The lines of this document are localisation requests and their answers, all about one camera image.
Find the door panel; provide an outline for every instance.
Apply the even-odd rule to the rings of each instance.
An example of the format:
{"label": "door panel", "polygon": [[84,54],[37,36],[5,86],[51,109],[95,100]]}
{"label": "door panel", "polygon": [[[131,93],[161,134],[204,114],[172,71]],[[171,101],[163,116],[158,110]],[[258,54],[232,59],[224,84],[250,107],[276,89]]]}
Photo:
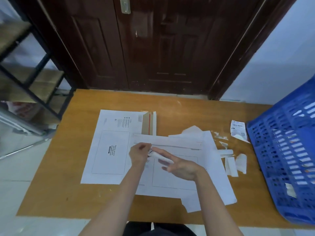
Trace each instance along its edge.
{"label": "door panel", "polygon": [[41,1],[89,87],[128,89],[113,0]]}
{"label": "door panel", "polygon": [[129,87],[207,91],[245,31],[259,0],[114,0]]}

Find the blue plastic crate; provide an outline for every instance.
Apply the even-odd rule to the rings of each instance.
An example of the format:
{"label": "blue plastic crate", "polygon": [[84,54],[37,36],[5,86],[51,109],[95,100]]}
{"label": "blue plastic crate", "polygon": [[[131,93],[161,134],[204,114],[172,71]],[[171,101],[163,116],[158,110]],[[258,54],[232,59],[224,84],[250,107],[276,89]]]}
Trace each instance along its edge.
{"label": "blue plastic crate", "polygon": [[247,131],[279,213],[315,225],[315,75],[248,122]]}

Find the black pants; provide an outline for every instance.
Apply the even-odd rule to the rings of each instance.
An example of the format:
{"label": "black pants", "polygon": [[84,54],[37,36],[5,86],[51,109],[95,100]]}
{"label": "black pants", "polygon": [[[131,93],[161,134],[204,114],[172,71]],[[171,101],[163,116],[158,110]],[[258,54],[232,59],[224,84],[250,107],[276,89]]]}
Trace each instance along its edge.
{"label": "black pants", "polygon": [[[196,236],[195,233],[184,224],[154,223],[154,229],[156,229],[157,227],[168,230],[179,236]],[[126,224],[123,236],[138,236],[150,230],[151,223],[149,222],[129,221]]]}

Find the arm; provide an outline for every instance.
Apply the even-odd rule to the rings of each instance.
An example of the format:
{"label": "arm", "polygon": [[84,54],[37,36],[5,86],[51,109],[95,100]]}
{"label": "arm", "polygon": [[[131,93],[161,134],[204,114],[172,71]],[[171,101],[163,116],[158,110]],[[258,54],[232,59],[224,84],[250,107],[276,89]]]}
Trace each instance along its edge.
{"label": "arm", "polygon": [[171,159],[174,164],[159,160],[166,167],[163,170],[173,175],[196,183],[199,202],[201,206],[204,227],[208,236],[243,236],[228,213],[218,191],[207,171],[193,161],[176,157],[165,150],[152,147],[153,151]]}
{"label": "arm", "polygon": [[97,216],[84,227],[79,236],[123,234],[150,148],[149,143],[138,143],[130,149],[132,166],[120,183],[118,191]]}

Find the forearm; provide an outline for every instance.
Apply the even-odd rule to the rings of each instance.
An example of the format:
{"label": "forearm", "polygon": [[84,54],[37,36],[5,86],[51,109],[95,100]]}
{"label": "forearm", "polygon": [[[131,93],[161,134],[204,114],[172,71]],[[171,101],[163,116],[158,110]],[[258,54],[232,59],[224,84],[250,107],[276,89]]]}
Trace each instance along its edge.
{"label": "forearm", "polygon": [[123,234],[143,169],[144,164],[137,164],[129,169],[112,200],[88,223],[80,236],[98,236],[105,232],[109,236]]}
{"label": "forearm", "polygon": [[195,182],[207,235],[243,235],[228,213],[205,169],[200,169]]}

